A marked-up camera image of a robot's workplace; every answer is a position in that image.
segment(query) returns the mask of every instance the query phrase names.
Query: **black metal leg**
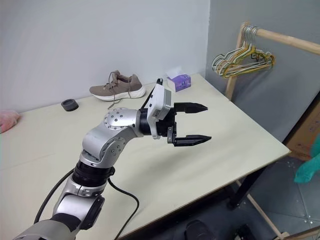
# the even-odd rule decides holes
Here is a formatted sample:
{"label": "black metal leg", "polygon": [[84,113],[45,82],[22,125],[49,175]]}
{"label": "black metal leg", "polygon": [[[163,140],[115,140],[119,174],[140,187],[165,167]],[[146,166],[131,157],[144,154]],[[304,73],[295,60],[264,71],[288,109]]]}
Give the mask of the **black metal leg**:
{"label": "black metal leg", "polygon": [[266,167],[263,167],[248,176],[245,177],[243,183],[239,187],[239,189],[236,191],[236,193],[230,198],[230,201],[227,204],[227,207],[231,210],[238,207],[243,200],[245,196],[247,196],[250,188],[255,183],[255,181],[258,179],[258,177],[262,174],[262,172],[265,170]]}

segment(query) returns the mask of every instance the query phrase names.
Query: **pink cloth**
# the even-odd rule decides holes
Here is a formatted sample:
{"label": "pink cloth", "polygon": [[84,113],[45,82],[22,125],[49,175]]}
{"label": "pink cloth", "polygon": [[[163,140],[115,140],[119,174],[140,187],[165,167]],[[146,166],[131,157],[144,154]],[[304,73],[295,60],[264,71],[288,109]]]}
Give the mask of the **pink cloth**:
{"label": "pink cloth", "polygon": [[0,111],[0,133],[3,133],[17,124],[20,115],[15,111]]}

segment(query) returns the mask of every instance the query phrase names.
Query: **white table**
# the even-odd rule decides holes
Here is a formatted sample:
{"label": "white table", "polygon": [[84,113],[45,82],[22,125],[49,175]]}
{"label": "white table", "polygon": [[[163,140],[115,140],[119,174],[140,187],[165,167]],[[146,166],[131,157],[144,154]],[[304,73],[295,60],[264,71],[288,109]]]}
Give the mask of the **white table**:
{"label": "white table", "polygon": [[[136,195],[140,209],[127,234],[218,190],[289,153],[289,149],[254,122],[199,74],[192,86],[172,93],[172,102],[208,107],[197,114],[178,113],[177,135],[212,136],[206,143],[174,147],[165,138],[133,139],[114,165],[113,182]],[[147,85],[148,92],[153,85]],[[116,107],[138,109],[145,100],[123,99]],[[108,112],[109,102],[94,97],[77,100],[79,108],[66,112],[60,104],[27,111],[19,123],[1,134],[1,239],[12,239],[32,225],[53,185],[79,159],[82,139]],[[43,212],[50,218],[63,186]],[[112,239],[136,203],[107,185],[106,198],[95,226],[77,240]]]}

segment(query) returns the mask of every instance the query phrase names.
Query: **tiled floor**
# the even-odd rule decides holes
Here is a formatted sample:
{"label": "tiled floor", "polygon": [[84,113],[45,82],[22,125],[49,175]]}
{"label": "tiled floor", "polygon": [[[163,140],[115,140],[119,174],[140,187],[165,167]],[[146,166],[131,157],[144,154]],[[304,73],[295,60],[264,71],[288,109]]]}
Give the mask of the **tiled floor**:
{"label": "tiled floor", "polygon": [[[295,234],[320,225],[320,173],[309,183],[296,184],[294,176],[301,164],[292,157],[279,160],[264,171],[251,190],[253,198],[280,232]],[[245,199],[234,211],[228,210],[224,201],[197,212],[152,240],[184,240],[186,224],[193,219],[206,223],[217,240],[233,239],[232,234],[243,224],[248,224],[257,240],[272,240],[276,236]]]}

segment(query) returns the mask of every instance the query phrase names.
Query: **tissue box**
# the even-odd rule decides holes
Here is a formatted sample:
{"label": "tissue box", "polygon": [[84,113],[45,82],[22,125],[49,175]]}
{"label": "tissue box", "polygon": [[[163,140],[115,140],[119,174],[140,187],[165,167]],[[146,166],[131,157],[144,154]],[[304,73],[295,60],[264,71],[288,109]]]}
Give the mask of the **tissue box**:
{"label": "tissue box", "polygon": [[168,77],[167,79],[169,88],[174,92],[179,92],[191,86],[191,77],[188,74],[182,74],[173,79]]}

